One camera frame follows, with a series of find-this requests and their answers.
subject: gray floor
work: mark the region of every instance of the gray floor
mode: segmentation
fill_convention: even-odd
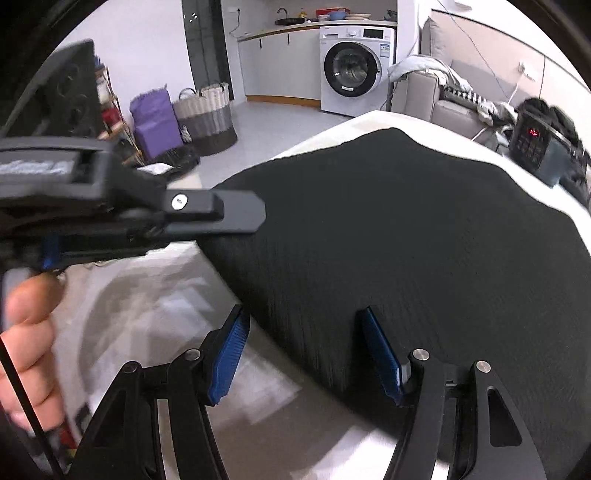
[[[201,159],[197,167],[201,183],[204,188],[211,188],[348,119],[302,106],[253,102],[233,106],[238,142],[217,155]]]

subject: purple bag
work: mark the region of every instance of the purple bag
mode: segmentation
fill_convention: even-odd
[[[166,88],[138,95],[131,100],[129,111],[134,118],[135,138],[147,160],[183,145]]]

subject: blue bowl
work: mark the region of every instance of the blue bowl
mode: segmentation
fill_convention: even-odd
[[[347,12],[337,11],[337,12],[330,12],[330,19],[331,20],[344,20],[347,17]]]

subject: washing machine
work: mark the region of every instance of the washing machine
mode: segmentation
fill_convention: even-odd
[[[395,58],[395,28],[321,27],[321,109],[349,116],[379,110],[388,96],[388,67]]]

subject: red object on shelf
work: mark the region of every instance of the red object on shelf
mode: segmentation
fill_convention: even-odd
[[[316,10],[316,18],[318,18],[319,15],[329,15],[331,12],[338,12],[340,10],[345,10],[347,14],[351,13],[351,10],[345,7],[321,8]]]
[[[104,110],[102,113],[103,120],[109,128],[113,127],[113,125],[117,124],[118,122],[121,122],[121,116],[116,108],[108,108],[107,110]]]

